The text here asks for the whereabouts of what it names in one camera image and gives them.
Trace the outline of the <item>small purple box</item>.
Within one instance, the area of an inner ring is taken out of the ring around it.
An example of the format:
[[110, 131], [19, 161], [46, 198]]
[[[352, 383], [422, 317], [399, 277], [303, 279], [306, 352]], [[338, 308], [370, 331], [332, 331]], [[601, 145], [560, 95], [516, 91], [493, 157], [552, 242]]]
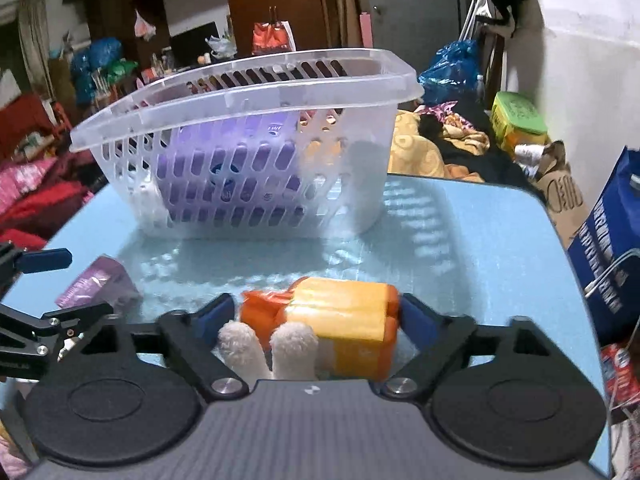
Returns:
[[124, 266], [99, 256], [74, 279], [55, 304], [61, 309], [109, 304], [116, 312], [140, 304], [142, 296]]

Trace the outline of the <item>orange yellow tissue pack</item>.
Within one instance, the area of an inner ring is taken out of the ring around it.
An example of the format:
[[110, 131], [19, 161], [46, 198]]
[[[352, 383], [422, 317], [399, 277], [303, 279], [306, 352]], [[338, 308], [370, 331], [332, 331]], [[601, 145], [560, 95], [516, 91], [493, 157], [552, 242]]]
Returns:
[[262, 348], [287, 322], [302, 323], [319, 339], [317, 365], [337, 377], [381, 380], [392, 366], [400, 295], [385, 283], [304, 276], [285, 290], [242, 293], [240, 321]]

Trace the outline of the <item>purple tissue pack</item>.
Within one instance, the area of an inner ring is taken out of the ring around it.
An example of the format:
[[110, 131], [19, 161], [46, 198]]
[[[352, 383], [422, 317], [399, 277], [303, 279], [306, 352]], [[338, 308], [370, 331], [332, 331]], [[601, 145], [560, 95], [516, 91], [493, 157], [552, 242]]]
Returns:
[[277, 219], [302, 187], [298, 120], [280, 112], [185, 126], [157, 159], [157, 186], [173, 222]]

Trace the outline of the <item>white plastic basket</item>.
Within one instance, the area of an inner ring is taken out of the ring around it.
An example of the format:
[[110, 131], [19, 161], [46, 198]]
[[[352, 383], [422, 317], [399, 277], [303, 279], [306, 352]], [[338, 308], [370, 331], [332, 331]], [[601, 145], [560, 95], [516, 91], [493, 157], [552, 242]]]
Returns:
[[73, 128], [148, 235], [352, 237], [378, 220], [416, 71], [378, 49], [253, 56], [147, 84]]

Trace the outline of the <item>pink floral bedding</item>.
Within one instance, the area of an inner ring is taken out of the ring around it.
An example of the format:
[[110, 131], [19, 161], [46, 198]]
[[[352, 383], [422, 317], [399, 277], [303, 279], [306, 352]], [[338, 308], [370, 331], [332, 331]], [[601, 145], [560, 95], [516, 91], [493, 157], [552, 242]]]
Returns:
[[25, 195], [34, 192], [58, 159], [56, 157], [6, 167], [0, 178], [0, 214], [7, 212]]

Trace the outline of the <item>yellow patterned blanket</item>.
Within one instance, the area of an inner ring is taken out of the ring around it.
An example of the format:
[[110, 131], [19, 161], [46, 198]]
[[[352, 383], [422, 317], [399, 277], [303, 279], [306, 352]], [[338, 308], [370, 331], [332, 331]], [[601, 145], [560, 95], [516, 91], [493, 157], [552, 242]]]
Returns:
[[395, 117], [387, 171], [484, 183], [497, 179], [491, 137], [461, 114], [460, 101], [421, 105]]

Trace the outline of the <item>red milk carton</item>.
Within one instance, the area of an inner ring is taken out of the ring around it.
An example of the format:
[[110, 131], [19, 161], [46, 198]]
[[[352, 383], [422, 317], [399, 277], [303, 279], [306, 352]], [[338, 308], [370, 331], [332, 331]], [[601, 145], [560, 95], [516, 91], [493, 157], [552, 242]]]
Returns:
[[639, 402], [639, 381], [629, 351], [618, 344], [601, 349], [605, 391], [613, 408]]

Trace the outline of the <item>brown paper bag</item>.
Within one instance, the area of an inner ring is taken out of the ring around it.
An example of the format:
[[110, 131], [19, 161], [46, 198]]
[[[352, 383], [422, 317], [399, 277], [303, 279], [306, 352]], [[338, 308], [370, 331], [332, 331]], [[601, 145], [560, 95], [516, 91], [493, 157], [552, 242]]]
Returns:
[[554, 141], [542, 152], [535, 186], [544, 194], [548, 215], [565, 249], [570, 247], [589, 209], [570, 171], [562, 141]]

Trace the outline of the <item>blue shopping bag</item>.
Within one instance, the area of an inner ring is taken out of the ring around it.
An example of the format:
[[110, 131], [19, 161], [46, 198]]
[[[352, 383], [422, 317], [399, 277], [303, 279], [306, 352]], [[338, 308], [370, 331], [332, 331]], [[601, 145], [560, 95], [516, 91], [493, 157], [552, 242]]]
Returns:
[[570, 248], [602, 346], [631, 335], [639, 317], [639, 152], [624, 148]]

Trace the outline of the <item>green yellow box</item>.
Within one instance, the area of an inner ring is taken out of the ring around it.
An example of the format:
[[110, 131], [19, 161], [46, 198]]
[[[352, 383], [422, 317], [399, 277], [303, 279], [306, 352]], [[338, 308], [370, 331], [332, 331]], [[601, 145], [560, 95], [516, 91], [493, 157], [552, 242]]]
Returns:
[[518, 145], [546, 145], [548, 128], [535, 105], [516, 92], [500, 91], [490, 111], [499, 148], [513, 156]]

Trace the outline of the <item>beige curtains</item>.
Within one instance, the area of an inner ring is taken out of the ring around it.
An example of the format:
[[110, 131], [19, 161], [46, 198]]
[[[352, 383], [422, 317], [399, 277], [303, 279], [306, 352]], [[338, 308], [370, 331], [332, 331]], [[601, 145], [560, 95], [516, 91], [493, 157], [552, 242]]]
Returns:
[[25, 72], [32, 90], [53, 99], [46, 0], [14, 0], [1, 6], [1, 25], [17, 24]]

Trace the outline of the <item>blue plastic bag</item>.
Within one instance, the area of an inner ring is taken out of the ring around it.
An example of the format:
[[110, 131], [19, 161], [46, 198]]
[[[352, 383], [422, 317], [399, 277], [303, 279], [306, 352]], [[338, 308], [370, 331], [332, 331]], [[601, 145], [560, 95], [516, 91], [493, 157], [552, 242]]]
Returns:
[[475, 96], [480, 76], [480, 48], [473, 39], [457, 40], [440, 48], [431, 65], [418, 76], [422, 102], [436, 105]]

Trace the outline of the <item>orange white hanging bag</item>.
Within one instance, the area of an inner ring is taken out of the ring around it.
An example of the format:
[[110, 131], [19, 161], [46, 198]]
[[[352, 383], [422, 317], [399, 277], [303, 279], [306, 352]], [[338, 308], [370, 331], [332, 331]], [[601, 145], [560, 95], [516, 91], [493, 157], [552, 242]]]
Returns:
[[295, 51], [296, 42], [290, 23], [280, 20], [277, 6], [270, 6], [269, 20], [254, 24], [252, 55]]

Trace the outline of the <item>grey metal door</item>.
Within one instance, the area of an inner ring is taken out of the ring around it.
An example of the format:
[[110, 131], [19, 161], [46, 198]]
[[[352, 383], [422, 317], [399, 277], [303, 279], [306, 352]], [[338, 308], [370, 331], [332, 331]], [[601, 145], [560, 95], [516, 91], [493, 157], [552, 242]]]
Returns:
[[369, 0], [372, 41], [422, 73], [435, 53], [457, 40], [462, 0]]

